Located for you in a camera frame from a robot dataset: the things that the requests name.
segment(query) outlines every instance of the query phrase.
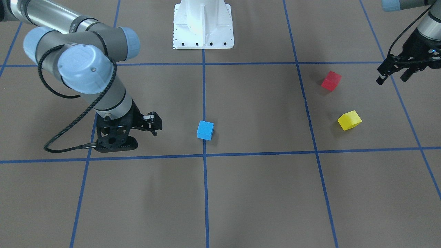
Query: yellow cube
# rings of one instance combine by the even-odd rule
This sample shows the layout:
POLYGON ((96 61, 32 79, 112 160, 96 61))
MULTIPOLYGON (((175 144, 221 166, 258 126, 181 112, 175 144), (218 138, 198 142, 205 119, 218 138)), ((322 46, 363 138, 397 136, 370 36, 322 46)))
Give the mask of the yellow cube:
POLYGON ((340 123, 340 126, 343 128, 343 130, 346 131, 348 129, 355 128, 358 124, 361 123, 361 119, 358 116, 357 112, 353 110, 338 118, 338 123, 340 123))

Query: blue cube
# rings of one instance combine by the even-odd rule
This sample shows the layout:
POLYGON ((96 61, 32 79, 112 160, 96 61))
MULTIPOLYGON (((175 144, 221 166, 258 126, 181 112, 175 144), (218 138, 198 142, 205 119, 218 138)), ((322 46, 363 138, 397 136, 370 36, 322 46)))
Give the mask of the blue cube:
POLYGON ((200 121, 198 127, 198 138, 211 140, 214 124, 211 122, 200 121))

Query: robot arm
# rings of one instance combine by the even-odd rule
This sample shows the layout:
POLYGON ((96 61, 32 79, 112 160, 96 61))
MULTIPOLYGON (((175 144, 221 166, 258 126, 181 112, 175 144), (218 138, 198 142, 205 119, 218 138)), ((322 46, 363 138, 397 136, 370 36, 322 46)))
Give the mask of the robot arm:
MULTIPOLYGON (((109 27, 49 0, 1 0, 0 21, 40 26, 24 39, 27 56, 38 64, 39 71, 47 70, 77 91, 91 104, 88 109, 98 113, 97 141, 76 148, 95 148, 99 152, 133 150, 138 143, 129 136, 131 129, 150 131, 154 136, 162 129, 161 118, 155 112, 142 115, 116 75, 115 61, 139 53, 139 39, 132 29, 109 27)), ((68 150, 49 149, 55 139, 46 144, 45 150, 68 150)))
POLYGON ((401 76, 401 80, 406 82, 414 73, 423 71, 427 67, 441 68, 441 1, 383 0, 383 8, 386 11, 394 11, 430 3, 433 5, 427 10, 429 13, 406 40, 402 53, 395 56, 390 54, 389 50, 386 59, 378 67, 380 73, 378 84, 383 84, 390 75, 402 69, 406 71, 401 76))

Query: cube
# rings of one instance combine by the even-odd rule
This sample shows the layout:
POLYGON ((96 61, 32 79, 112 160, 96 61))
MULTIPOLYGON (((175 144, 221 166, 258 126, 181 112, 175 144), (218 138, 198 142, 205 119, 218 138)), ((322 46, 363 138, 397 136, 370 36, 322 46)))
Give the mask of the cube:
POLYGON ((348 112, 338 118, 338 123, 340 123, 340 126, 343 128, 344 131, 355 128, 361 122, 362 121, 355 110, 348 112))
POLYGON ((329 91, 334 91, 341 80, 341 75, 330 71, 321 86, 329 91))
POLYGON ((211 135, 213 135, 214 124, 207 121, 200 121, 198 127, 198 138, 211 140, 211 135))

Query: white bracket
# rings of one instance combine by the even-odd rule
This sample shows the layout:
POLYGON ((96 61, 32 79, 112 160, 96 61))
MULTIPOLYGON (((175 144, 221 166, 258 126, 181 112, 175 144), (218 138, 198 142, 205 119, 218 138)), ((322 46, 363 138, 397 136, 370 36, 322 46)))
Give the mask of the white bracket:
POLYGON ((224 0, 182 0, 175 5, 173 49, 234 46, 231 6, 224 0))

